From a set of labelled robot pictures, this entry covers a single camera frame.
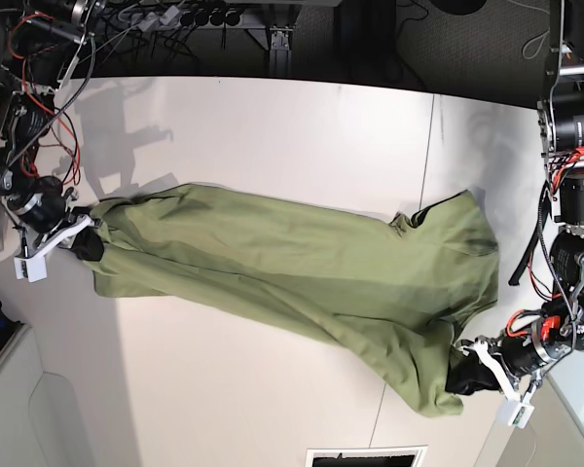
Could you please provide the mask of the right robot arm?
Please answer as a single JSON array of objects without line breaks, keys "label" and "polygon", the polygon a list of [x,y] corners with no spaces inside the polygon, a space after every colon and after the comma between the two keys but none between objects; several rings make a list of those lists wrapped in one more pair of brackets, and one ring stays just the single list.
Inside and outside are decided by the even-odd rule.
[{"label": "right robot arm", "polygon": [[56,102],[81,62],[91,78],[103,1],[0,1],[0,207],[20,237],[23,261],[44,257],[89,228],[70,203],[81,181],[81,145]]}]

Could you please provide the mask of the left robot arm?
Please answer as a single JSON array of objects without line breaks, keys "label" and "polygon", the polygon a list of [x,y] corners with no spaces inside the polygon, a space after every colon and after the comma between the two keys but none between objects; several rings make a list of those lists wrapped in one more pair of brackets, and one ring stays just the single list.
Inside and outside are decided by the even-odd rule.
[{"label": "left robot arm", "polygon": [[458,395],[497,390],[526,402],[545,375],[584,351],[584,1],[553,1],[549,49],[537,103],[545,181],[536,225],[508,283],[532,273],[540,250],[553,282],[543,303],[520,310],[493,339],[461,341],[446,388]]}]

